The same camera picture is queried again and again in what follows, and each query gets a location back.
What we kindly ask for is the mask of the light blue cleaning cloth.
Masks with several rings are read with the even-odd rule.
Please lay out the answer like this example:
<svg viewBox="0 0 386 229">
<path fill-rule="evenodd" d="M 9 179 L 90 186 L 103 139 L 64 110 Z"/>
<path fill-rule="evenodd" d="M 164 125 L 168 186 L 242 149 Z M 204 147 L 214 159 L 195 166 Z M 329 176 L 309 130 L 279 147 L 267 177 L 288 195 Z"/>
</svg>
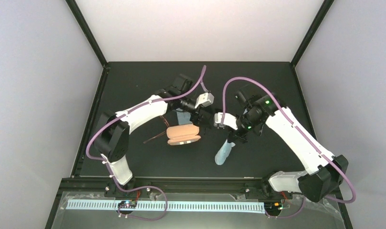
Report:
<svg viewBox="0 0 386 229">
<path fill-rule="evenodd" d="M 215 163 L 219 166 L 223 165 L 228 156 L 230 155 L 231 150 L 234 146 L 234 142 L 229 142 L 228 140 L 226 140 L 214 157 Z"/>
</svg>

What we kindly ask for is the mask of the brown plaid glasses case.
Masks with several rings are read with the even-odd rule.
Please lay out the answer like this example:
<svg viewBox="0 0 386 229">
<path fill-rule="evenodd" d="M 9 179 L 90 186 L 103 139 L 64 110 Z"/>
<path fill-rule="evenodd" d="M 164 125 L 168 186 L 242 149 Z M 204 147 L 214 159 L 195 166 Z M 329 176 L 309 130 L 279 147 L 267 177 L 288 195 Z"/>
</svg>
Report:
<svg viewBox="0 0 386 229">
<path fill-rule="evenodd" d="M 171 126 L 166 130 L 167 143 L 171 146 L 194 143 L 201 139 L 199 127 L 193 124 Z"/>
</svg>

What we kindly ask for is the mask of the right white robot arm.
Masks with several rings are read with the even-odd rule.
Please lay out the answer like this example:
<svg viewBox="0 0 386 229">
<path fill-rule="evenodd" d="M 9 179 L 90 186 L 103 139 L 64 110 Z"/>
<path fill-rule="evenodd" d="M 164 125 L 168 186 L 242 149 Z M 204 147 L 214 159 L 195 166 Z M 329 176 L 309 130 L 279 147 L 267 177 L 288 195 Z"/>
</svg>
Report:
<svg viewBox="0 0 386 229">
<path fill-rule="evenodd" d="M 278 171 L 268 175 L 262 186 L 267 199 L 274 200 L 282 192 L 294 192 L 318 202 L 343 182 L 349 182 L 345 176 L 348 160 L 343 155 L 335 156 L 319 144 L 288 107 L 278 105 L 269 95 L 262 96 L 247 89 L 238 90 L 235 98 L 245 111 L 228 121 L 227 144 L 246 142 L 249 131 L 261 135 L 266 125 L 295 153 L 304 168 L 303 171 Z"/>
</svg>

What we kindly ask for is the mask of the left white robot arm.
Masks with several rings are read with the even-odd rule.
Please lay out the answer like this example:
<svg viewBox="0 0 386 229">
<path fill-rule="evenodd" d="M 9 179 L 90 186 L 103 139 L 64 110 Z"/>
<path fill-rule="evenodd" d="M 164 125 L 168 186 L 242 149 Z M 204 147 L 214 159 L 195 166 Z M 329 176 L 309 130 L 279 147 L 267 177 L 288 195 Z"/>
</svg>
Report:
<svg viewBox="0 0 386 229">
<path fill-rule="evenodd" d="M 206 89 L 203 75 L 193 83 L 184 75 L 156 91 L 143 102 L 118 112 L 101 115 L 97 131 L 86 146 L 86 155 L 106 165 L 110 176 L 122 186 L 133 178 L 126 153 L 129 136 L 140 126 L 177 109 L 190 114 L 190 122 L 171 127 L 165 134 L 172 146 L 198 141 L 199 128 L 209 127 L 213 117 L 214 95 Z"/>
</svg>

